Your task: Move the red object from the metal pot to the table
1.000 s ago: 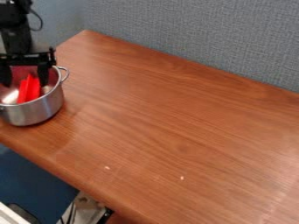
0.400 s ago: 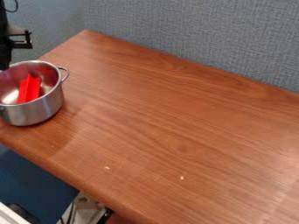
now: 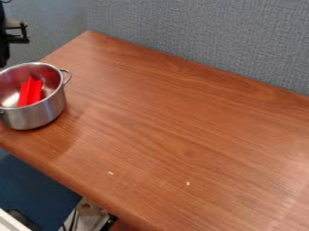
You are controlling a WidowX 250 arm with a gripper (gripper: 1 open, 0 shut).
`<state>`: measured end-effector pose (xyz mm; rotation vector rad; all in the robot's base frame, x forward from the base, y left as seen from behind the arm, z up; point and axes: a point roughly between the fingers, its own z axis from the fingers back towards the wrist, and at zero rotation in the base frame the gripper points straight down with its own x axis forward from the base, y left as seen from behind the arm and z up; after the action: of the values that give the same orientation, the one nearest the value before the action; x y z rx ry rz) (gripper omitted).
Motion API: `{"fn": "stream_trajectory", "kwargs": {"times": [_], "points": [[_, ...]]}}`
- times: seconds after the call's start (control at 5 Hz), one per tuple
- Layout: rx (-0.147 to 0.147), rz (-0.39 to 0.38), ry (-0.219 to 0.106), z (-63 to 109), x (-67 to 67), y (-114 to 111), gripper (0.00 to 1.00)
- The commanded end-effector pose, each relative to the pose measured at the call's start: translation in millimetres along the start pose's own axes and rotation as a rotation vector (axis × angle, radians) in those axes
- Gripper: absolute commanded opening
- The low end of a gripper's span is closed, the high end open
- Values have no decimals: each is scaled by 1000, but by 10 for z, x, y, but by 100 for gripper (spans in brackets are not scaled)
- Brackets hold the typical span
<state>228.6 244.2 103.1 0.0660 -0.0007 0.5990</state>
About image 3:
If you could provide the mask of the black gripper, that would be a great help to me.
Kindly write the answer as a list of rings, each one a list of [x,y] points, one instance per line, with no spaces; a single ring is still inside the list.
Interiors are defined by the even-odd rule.
[[[12,0],[0,0],[0,68],[4,68],[9,59],[9,43],[28,43],[28,25],[17,20],[8,19],[4,4]]]

